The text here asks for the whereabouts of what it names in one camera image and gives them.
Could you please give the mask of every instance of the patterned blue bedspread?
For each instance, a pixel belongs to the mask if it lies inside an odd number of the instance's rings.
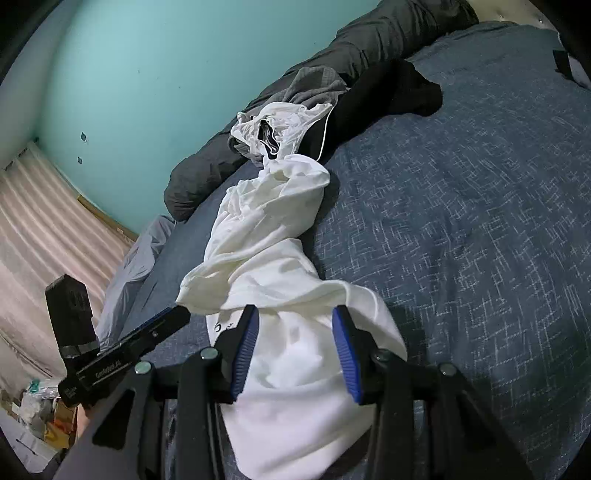
[[[422,49],[411,60],[443,107],[341,146],[302,237],[321,277],[382,295],[411,362],[460,367],[538,479],[564,471],[591,421],[591,92],[555,72],[555,48],[554,32],[490,22]],[[127,332],[174,302],[225,190],[255,175],[244,165],[177,226]],[[195,317],[149,359],[206,343]],[[362,478],[364,448],[327,478]],[[231,452],[227,471],[243,478]]]

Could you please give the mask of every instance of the white garment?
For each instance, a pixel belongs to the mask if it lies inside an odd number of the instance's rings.
[[[320,280],[295,239],[312,226],[329,180],[303,155],[265,160],[258,178],[228,189],[204,261],[181,283],[177,303],[207,315],[212,344],[246,304],[259,308],[244,391],[222,406],[238,468],[253,480],[318,478],[372,423],[374,408],[357,406],[342,378],[335,306],[347,305],[380,347],[406,358],[383,300]]]
[[[238,112],[238,123],[232,127],[230,135],[248,145],[252,154],[261,155],[263,161],[269,160],[265,144],[258,138],[261,120],[266,120],[272,128],[273,139],[279,144],[279,160],[296,153],[304,134],[315,122],[327,115],[332,107],[330,103],[319,103],[308,109],[295,103],[271,102],[252,119],[246,113]]]

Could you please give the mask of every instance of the blue gripper pad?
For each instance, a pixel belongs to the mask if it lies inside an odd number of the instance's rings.
[[[332,329],[347,390],[355,403],[361,403],[363,398],[361,366],[352,339],[356,328],[346,306],[339,305],[333,309]]]
[[[244,325],[246,327],[242,332],[242,337],[238,343],[236,356],[232,362],[232,382],[230,385],[230,394],[234,400],[244,390],[246,375],[251,366],[252,354],[256,345],[256,338],[259,331],[259,313],[254,305],[247,305],[240,317],[237,328]]]

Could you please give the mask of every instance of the dark gray pillow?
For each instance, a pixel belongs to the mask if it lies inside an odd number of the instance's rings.
[[[441,35],[478,23],[465,0],[382,0],[371,12],[341,28],[328,47],[294,65],[243,110],[262,105],[291,84],[304,66],[335,69],[350,86],[370,65],[408,57]],[[188,219],[195,208],[246,159],[228,148],[233,119],[201,150],[185,158],[170,174],[164,203],[175,220]]]

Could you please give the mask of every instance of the striped curtain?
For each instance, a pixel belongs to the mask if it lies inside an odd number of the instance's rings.
[[[76,200],[77,193],[29,143],[0,171],[0,388],[62,377],[45,288],[67,273],[85,283],[96,317],[129,245]]]

